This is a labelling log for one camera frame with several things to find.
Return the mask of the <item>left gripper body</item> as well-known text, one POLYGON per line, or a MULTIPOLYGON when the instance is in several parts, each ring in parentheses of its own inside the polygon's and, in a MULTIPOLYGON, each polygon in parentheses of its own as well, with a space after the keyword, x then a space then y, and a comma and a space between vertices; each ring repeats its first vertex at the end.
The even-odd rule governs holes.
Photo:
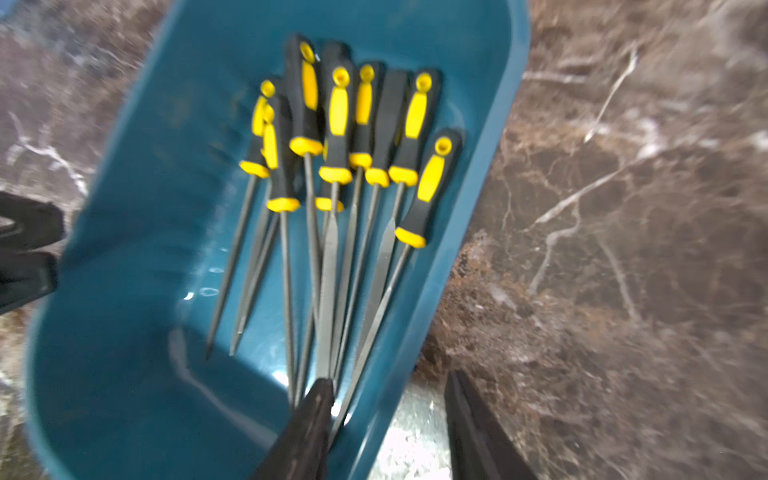
POLYGON ((64 213, 54 204, 3 192, 1 312, 20 308, 56 290, 57 259, 42 249, 65 236, 64 213))

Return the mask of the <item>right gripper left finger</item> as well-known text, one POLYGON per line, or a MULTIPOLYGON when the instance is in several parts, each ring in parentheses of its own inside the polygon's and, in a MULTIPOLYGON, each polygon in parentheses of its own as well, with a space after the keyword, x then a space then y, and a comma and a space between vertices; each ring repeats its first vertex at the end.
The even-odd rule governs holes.
POLYGON ((315 381, 250 479, 326 479, 334 386, 315 381))

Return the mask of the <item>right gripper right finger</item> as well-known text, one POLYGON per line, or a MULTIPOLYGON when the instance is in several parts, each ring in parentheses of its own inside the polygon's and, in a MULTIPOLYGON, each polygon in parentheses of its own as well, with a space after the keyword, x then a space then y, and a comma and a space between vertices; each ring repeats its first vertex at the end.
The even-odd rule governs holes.
POLYGON ((465 371, 448 374, 444 398, 454 479, 536 477, 465 371))

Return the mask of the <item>teal plastic storage box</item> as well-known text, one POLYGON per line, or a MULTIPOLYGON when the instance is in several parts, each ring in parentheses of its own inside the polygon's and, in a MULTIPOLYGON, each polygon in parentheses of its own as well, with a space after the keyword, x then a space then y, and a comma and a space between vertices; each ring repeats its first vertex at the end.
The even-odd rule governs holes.
POLYGON ((346 422, 332 479, 375 462, 463 243, 530 46, 524 1, 180 1, 112 134, 27 354, 27 424, 66 479, 245 479, 287 423, 282 259, 230 356, 235 307, 205 337, 247 177, 259 82, 300 33, 357 61, 434 67, 433 123, 464 137, 427 244, 402 270, 346 422))

